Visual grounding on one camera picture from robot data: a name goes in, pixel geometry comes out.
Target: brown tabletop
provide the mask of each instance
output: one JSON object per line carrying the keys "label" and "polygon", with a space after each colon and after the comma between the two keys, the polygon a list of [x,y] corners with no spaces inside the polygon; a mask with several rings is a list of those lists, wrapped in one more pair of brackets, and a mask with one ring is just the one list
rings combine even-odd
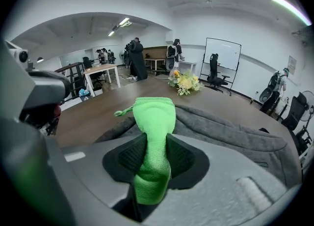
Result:
{"label": "brown tabletop", "polygon": [[98,72],[98,71],[102,71],[102,70],[107,70],[107,69],[113,69],[114,67],[117,67],[116,64],[103,64],[103,65],[97,65],[91,68],[88,68],[84,71],[84,74],[90,74],[90,73],[94,73],[94,72]]}
{"label": "brown tabletop", "polygon": [[157,61],[162,61],[162,60],[166,60],[166,58],[154,58],[154,57],[148,57],[148,58],[144,58],[145,60],[152,60],[152,61],[155,61],[155,60],[157,60]]}
{"label": "brown tabletop", "polygon": [[93,143],[105,131],[113,128],[132,112],[123,117],[114,117],[118,110],[134,104],[137,97],[169,97],[174,104],[203,110],[236,124],[253,129],[265,128],[270,134],[284,138],[299,162],[298,153],[288,129],[273,118],[250,106],[248,102],[230,97],[209,88],[178,96],[177,90],[168,81],[148,78],[119,89],[111,90],[88,101],[79,103],[61,113],[56,138],[60,147]]}

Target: green towel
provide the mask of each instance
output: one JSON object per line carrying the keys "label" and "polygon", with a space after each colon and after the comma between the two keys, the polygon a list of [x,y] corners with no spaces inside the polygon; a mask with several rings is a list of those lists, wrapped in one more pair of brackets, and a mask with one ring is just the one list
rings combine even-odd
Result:
{"label": "green towel", "polygon": [[133,109],[139,129],[147,134],[144,162],[134,178],[137,202],[154,205],[164,197],[170,178],[170,164],[166,154],[166,135],[172,133],[176,123],[176,111],[169,98],[137,98]]}

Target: yellow flower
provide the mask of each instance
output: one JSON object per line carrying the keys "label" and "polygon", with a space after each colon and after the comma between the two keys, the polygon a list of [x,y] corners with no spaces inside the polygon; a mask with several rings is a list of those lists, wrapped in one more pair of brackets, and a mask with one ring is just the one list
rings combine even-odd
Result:
{"label": "yellow flower", "polygon": [[181,79],[180,82],[178,82],[179,85],[184,87],[185,89],[189,90],[192,87],[192,82],[189,79]]}

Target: backpack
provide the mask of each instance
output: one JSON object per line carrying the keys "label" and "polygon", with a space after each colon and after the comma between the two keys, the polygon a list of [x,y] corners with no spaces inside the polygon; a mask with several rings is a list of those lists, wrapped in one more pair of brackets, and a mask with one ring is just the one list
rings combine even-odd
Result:
{"label": "backpack", "polygon": [[170,45],[167,51],[167,57],[175,57],[178,54],[177,47]]}
{"label": "backpack", "polygon": [[271,78],[270,78],[270,82],[269,82],[269,86],[274,89],[277,85],[280,85],[281,83],[281,78],[284,75],[280,76],[279,71],[277,71]]}

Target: office chair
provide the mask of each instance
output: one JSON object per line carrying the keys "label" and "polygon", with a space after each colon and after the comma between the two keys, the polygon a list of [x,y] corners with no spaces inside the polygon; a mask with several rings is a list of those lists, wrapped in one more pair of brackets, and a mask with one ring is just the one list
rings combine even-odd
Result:
{"label": "office chair", "polygon": [[217,71],[217,62],[218,57],[216,55],[210,60],[210,75],[207,77],[207,82],[210,83],[212,86],[206,86],[208,88],[211,88],[216,91],[220,91],[223,93],[222,90],[218,89],[217,87],[220,87],[221,85],[228,85],[228,83],[225,81],[226,78],[229,78],[229,76],[222,75],[223,78],[218,78],[217,74],[220,73]]}
{"label": "office chair", "polygon": [[[83,57],[83,64],[84,64],[85,70],[88,69],[88,68],[92,68],[92,63],[89,60],[89,58],[86,57],[86,56]],[[101,81],[107,82],[106,79],[104,79],[104,80],[100,79],[100,77],[103,74],[104,74],[103,72],[94,73],[94,74],[90,75],[90,79],[93,81],[93,83],[100,83],[101,84]]]}
{"label": "office chair", "polygon": [[300,155],[300,136],[295,135],[293,130],[297,127],[302,115],[306,110],[307,99],[306,97],[300,92],[298,97],[293,97],[291,102],[291,108],[289,111],[288,116],[281,122],[284,126],[286,126],[292,136],[294,144],[298,150]]}

